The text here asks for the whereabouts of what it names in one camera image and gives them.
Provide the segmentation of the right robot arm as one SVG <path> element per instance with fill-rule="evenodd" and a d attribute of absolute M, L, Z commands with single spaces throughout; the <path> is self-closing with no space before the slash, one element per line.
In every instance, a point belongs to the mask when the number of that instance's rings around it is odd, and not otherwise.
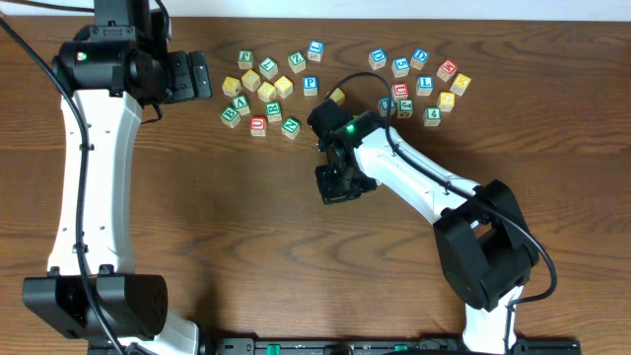
<path fill-rule="evenodd" d="M 538 252 L 516 197 L 498 180 L 480 185 L 440 167 L 403 141 L 377 113 L 352 117 L 332 100 L 308 125 L 327 162 L 315 169 L 324 203 L 359 198 L 383 184 L 433 227 L 443 274 L 465 303 L 467 350 L 510 353 L 516 303 Z"/>

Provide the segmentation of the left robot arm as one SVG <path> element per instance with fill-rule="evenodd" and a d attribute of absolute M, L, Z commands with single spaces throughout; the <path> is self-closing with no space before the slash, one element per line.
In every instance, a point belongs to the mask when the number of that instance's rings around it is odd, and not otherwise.
<path fill-rule="evenodd" d="M 165 6 L 98 1 L 46 74 L 59 90 L 65 167 L 58 231 L 25 306 L 92 354 L 207 354 L 200 327 L 169 307 L 160 275 L 140 274 L 129 228 L 133 149 L 145 107 L 211 96 L 205 55 L 169 51 Z"/>

